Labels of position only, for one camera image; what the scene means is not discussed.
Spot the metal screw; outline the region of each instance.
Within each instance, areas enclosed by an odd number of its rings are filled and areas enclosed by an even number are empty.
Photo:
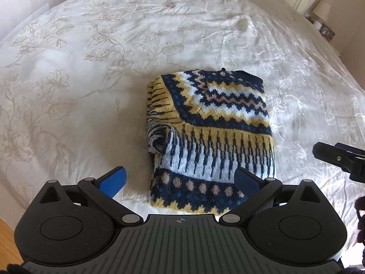
[[[237,214],[226,214],[226,215],[223,215],[223,220],[225,222],[229,222],[231,224],[240,221],[240,219],[241,218]]]
[[[127,214],[122,217],[122,221],[132,224],[139,221],[139,216],[136,214]]]

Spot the white bedspread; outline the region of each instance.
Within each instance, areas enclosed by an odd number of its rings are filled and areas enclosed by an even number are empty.
[[[118,165],[116,200],[146,217],[152,176],[147,83],[195,68],[264,81],[283,183],[313,179],[355,242],[364,185],[313,158],[318,142],[365,148],[365,93],[283,0],[67,0],[0,49],[1,184],[24,208],[49,179],[75,184]]]

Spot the wooden floor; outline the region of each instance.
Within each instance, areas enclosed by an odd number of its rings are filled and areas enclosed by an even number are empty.
[[[23,260],[14,243],[14,231],[0,219],[0,270],[7,264],[21,264]]]

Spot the black gripper base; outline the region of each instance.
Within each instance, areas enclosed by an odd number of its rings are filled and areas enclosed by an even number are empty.
[[[94,259],[66,267],[25,262],[42,274],[335,274],[330,261],[294,267],[258,253],[239,228],[218,224],[212,215],[150,215],[137,227],[121,230],[115,242]]]

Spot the knit sweater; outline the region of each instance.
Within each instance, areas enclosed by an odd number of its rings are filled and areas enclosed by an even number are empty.
[[[275,172],[262,80],[244,71],[193,70],[149,83],[151,204],[220,215],[245,199],[234,171]]]

